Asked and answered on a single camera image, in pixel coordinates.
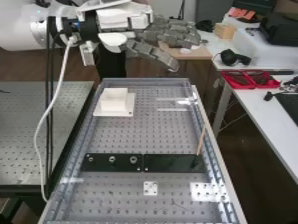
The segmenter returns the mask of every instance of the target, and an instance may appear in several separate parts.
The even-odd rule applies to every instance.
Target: white block
[[[145,14],[130,17],[133,29],[145,29],[149,26],[147,16]]]
[[[126,111],[126,88],[106,88],[99,96],[101,111]]]
[[[126,88],[105,88],[93,112],[94,117],[133,117],[135,93]]]

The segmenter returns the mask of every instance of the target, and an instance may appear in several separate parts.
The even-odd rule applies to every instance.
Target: black device
[[[270,44],[298,47],[298,12],[271,13],[263,18],[259,30]]]
[[[298,126],[298,94],[275,94],[275,97]]]
[[[227,66],[232,66],[236,62],[242,63],[243,65],[248,65],[251,62],[251,58],[246,57],[244,55],[235,54],[230,49],[221,52],[221,60]]]
[[[255,11],[258,15],[266,15],[272,11],[276,0],[234,0],[232,6],[239,9]]]

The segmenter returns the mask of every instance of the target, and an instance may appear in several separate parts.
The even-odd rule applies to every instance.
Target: white desk
[[[286,81],[294,78],[294,76],[274,76],[274,78],[279,81]],[[235,95],[292,179],[298,183],[298,126],[275,97],[268,102],[263,100],[267,91],[272,93],[280,91],[278,89],[234,90],[227,84],[223,91],[225,94],[232,93]],[[213,125],[215,135],[225,116],[226,105],[219,105],[218,108],[217,119]]]
[[[209,43],[205,45],[210,54],[213,55],[213,64],[218,71],[222,70],[264,70],[264,71],[282,71],[290,70],[288,67],[275,66],[274,64],[270,66],[259,66],[255,65],[252,62],[250,65],[236,64],[235,66],[226,66],[221,61],[219,53],[226,50],[231,49],[236,54],[244,55],[244,52],[240,52],[232,45],[231,40],[221,39],[214,33],[207,33],[205,31],[198,31],[202,40],[207,40]]]

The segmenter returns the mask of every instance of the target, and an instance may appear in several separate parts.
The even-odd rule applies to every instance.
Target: black bar
[[[143,155],[146,173],[205,173],[201,155],[146,154]]]
[[[5,224],[12,223],[12,219],[16,215],[16,212],[20,206],[21,206],[21,200],[18,198],[8,199],[0,214],[0,221],[1,221],[0,223],[5,223]]]
[[[141,154],[87,153],[83,157],[82,172],[142,172]]]

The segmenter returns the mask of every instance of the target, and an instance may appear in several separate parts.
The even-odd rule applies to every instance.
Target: wire
[[[34,131],[34,137],[33,137],[34,150],[36,150],[36,154],[37,154],[37,157],[38,157],[38,163],[40,163],[40,182],[41,182],[40,187],[41,187],[41,195],[42,195],[42,199],[44,199],[45,202],[48,202],[48,200],[46,200],[45,192],[44,192],[44,169],[42,169],[41,155],[40,155],[38,146],[37,146],[37,136],[38,136],[38,133],[40,133],[40,129],[41,129],[44,120],[45,120],[45,118],[49,115],[49,112],[50,112],[50,110],[53,108],[54,102],[56,102],[57,97],[58,97],[58,93],[60,93],[61,85],[62,85],[62,80],[64,80],[64,74],[65,74],[65,68],[66,68],[69,50],[70,50],[70,46],[72,46],[73,43],[74,43],[74,38],[70,37],[69,38],[69,41],[68,41],[65,53],[64,53],[62,66],[61,66],[61,72],[60,72],[60,78],[58,78],[58,84],[57,84],[56,92],[54,92],[54,95],[53,95],[53,99],[50,101],[50,104],[49,104],[49,106],[48,106],[48,108],[46,108],[46,110],[44,112],[44,115],[41,116],[38,125],[36,127],[36,131]]]
[[[69,2],[69,5],[73,5],[73,6],[78,7],[78,5],[74,1],[69,0],[68,2]]]
[[[218,53],[218,54],[215,54],[215,55],[214,55],[214,57],[213,57],[211,61],[214,61],[215,57],[217,57],[219,54],[221,54],[221,53]]]
[[[49,64],[50,64],[50,52],[49,52],[49,17],[46,21],[46,65],[45,65],[45,110],[49,106]],[[46,143],[45,143],[45,180],[49,179],[49,131],[50,131],[49,117],[46,117]]]
[[[221,130],[219,130],[219,132],[222,131],[222,130],[225,130],[231,124],[234,124],[240,118],[243,118],[244,116],[246,116],[247,114],[244,113],[242,116],[239,116],[235,120],[232,120]]]
[[[178,20],[183,20],[183,12],[185,12],[185,0],[182,0],[182,4],[181,4],[181,8],[179,8]]]
[[[227,110],[230,110],[230,108],[235,105],[235,104],[238,104],[239,102],[236,101],[236,102],[232,102],[232,103],[230,103],[230,105],[227,106],[227,108],[226,108],[226,111]]]

